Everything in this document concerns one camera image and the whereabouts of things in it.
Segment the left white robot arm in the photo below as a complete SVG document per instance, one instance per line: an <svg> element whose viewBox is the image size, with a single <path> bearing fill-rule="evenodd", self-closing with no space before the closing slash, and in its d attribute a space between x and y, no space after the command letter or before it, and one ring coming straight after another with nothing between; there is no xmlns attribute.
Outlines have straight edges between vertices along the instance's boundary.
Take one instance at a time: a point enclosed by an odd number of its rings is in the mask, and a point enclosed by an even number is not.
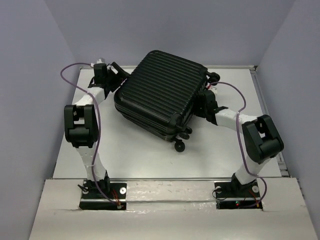
<svg viewBox="0 0 320 240"><path fill-rule="evenodd" d="M115 92L129 76L116 62L109 64L99 60L88 64L94 76L87 88L71 81L67 83L83 92L83 96L74 104L64 107L64 134L67 142L77 150L86 170L86 185L82 187L88 193L95 193L108 199L111 191L110 177L99 156L102 136L100 103L109 93Z"/></svg>

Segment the black hard-shell suitcase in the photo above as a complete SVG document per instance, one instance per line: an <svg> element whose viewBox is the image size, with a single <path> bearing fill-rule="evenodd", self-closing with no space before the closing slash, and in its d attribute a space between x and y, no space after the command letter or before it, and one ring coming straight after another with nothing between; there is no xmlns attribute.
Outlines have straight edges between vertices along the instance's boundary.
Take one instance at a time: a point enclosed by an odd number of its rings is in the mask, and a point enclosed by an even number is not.
<svg viewBox="0 0 320 240"><path fill-rule="evenodd" d="M114 106L126 119L167 141L181 153L202 111L201 95L220 75L204 65L161 51L150 51L114 93Z"/></svg>

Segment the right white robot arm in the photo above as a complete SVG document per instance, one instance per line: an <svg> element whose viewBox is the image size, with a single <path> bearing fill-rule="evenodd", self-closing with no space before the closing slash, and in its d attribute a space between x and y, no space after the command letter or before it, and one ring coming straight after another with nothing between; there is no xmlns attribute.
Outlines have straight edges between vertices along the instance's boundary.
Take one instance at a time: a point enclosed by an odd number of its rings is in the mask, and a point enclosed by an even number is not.
<svg viewBox="0 0 320 240"><path fill-rule="evenodd" d="M246 193L263 167L284 149L284 142L269 115L245 115L226 106L218 106L216 96L210 90L201 92L197 97L195 115L213 125L236 131L244 160L226 187L235 196Z"/></svg>

